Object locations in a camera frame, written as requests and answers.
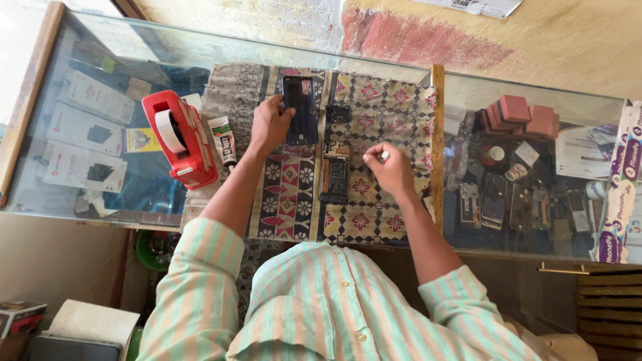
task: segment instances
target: red tape dispenser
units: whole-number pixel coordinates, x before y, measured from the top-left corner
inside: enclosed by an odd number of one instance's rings
[[[201,188],[218,178],[196,108],[167,90],[144,97],[143,109],[171,165],[172,178],[187,189]]]

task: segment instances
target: yellow wall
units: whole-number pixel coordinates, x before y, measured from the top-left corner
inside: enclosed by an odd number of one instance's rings
[[[135,0],[149,20],[642,98],[642,1],[524,0],[506,19],[410,0]]]

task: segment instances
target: wall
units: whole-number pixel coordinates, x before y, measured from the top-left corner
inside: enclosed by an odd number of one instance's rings
[[[639,1],[524,0],[506,19],[410,0],[135,0],[152,21],[420,66],[642,98]]]
[[[0,213],[0,301],[76,299],[108,306],[128,229]]]

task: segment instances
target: green bowl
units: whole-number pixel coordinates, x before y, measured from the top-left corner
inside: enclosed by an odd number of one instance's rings
[[[150,270],[157,270],[159,272],[167,272],[169,263],[161,264],[156,262],[156,254],[150,248],[150,240],[154,235],[154,231],[143,230],[138,232],[136,238],[136,255]]]

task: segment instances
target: drawer handle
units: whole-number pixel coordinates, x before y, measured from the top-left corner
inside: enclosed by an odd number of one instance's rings
[[[544,262],[542,262],[542,267],[537,268],[538,271],[540,272],[553,272],[553,273],[570,273],[570,274],[591,274],[590,272],[587,272],[584,270],[584,265],[580,266],[582,270],[575,271],[575,270],[552,270],[552,269],[547,269],[544,267]]]

